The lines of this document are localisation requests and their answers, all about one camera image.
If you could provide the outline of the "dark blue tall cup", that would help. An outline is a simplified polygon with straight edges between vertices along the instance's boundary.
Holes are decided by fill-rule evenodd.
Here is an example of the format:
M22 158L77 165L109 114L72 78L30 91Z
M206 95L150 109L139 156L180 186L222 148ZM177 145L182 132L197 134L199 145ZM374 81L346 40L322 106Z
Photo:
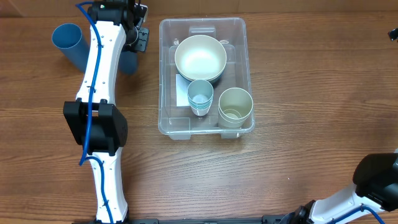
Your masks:
M120 54L119 70L126 75L133 75L137 71L137 54L125 51Z
M58 26L53 31L52 43L77 69L85 72L90 47L78 25L66 23Z

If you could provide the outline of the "cream bowl front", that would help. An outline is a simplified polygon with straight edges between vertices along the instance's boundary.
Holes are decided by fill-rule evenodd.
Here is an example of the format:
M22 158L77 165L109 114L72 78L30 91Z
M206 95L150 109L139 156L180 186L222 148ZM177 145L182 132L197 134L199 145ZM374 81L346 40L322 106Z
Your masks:
M227 53L215 38L209 35L193 35L179 44L174 59L180 70L198 67L222 70L226 67Z

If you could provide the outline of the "cream bowl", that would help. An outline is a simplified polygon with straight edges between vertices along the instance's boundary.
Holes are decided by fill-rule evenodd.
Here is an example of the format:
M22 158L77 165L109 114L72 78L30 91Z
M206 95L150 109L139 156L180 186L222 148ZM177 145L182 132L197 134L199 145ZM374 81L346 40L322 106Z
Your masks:
M190 82L194 80L206 80L210 82L226 69L226 67L224 67L222 70L206 67L188 68L185 70L180 70L178 67L175 68L176 71L178 71L178 74L181 74L182 77Z
M227 53L215 38L209 35L193 35L179 44L174 59L180 70L198 67L222 70L226 67Z

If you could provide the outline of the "grey small cup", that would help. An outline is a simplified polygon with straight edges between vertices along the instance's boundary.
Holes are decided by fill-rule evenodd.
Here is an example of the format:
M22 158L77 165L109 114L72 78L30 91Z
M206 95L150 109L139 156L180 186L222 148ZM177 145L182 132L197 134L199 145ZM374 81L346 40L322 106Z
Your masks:
M188 102L194 105L205 105L213 99L213 85L207 80L192 81L187 88Z

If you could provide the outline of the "green small cup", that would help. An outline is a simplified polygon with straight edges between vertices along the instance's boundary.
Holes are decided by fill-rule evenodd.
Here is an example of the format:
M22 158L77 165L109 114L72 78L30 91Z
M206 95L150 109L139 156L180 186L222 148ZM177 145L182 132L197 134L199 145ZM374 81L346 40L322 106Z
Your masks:
M193 110L209 110L211 105L191 105Z

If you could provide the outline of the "light blue small cup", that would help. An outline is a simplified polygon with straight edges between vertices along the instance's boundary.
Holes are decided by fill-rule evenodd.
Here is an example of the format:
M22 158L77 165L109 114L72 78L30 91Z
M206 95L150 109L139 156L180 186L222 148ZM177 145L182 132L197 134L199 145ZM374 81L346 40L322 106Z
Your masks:
M203 110L205 108L209 108L212 104L212 101L207 101L206 103L196 103L193 101L189 101L189 105L196 110Z

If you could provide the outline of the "pink small cup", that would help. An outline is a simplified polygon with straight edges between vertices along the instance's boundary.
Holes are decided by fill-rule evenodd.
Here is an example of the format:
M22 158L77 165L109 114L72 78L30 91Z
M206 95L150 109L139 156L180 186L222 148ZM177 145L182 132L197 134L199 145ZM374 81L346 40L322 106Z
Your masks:
M192 111L197 116L204 116L204 115L206 115L209 112L209 110L210 110L209 108L203 109L203 110L198 110L198 109L194 108Z

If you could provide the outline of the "cream tall cup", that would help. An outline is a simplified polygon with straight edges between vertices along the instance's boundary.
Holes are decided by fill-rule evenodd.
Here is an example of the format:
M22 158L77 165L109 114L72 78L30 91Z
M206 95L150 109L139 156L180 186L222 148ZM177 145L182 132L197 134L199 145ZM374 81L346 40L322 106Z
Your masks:
M223 112L218 108L218 126L225 129L239 129L244 123L241 114L234 109Z
M218 100L220 115L232 123L244 122L254 109L251 94L245 89L228 88Z

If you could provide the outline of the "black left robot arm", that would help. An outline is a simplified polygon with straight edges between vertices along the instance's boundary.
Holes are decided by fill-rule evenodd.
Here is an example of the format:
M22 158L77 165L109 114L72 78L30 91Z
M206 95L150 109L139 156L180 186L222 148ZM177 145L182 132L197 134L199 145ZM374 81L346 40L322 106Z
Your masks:
M143 27L148 7L140 1L88 1L77 4L90 23L90 51L81 87L66 101L63 115L77 144L80 165L91 164L96 189L94 223L129 223L121 154L127 119L117 109L116 77L122 53L145 52L149 30Z

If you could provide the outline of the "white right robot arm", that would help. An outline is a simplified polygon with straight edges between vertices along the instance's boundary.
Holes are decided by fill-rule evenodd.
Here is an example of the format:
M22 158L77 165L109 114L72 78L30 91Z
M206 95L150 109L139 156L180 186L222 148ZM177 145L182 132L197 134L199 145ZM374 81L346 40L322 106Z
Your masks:
M353 183L323 200L312 200L281 223L349 223L371 214L397 209L397 152L369 154L358 164Z

